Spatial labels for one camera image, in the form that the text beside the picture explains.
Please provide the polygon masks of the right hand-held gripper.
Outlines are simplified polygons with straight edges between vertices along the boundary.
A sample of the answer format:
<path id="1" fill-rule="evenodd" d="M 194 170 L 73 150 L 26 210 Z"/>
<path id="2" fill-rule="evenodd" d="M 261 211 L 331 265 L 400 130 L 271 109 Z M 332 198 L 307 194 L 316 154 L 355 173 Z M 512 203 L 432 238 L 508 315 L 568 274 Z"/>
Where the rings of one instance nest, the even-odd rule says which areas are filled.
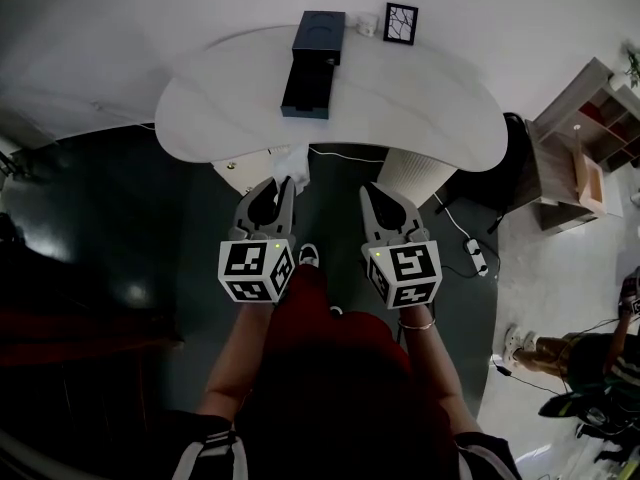
<path id="1" fill-rule="evenodd" d="M 365 276 L 384 306 L 395 310 L 431 303 L 443 279 L 437 242 L 429 239 L 421 219 L 410 219 L 407 206 L 377 184 L 362 185 L 359 197 Z"/>

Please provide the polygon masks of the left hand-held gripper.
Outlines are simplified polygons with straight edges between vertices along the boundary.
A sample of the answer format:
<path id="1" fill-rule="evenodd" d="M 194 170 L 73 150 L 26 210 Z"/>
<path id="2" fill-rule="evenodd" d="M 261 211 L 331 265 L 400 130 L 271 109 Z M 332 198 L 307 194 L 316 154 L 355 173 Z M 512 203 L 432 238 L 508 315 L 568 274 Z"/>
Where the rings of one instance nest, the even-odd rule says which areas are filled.
<path id="1" fill-rule="evenodd" d="M 269 177 L 239 202 L 229 239 L 220 243 L 218 280 L 238 303 L 278 303 L 294 270 L 295 182 Z"/>

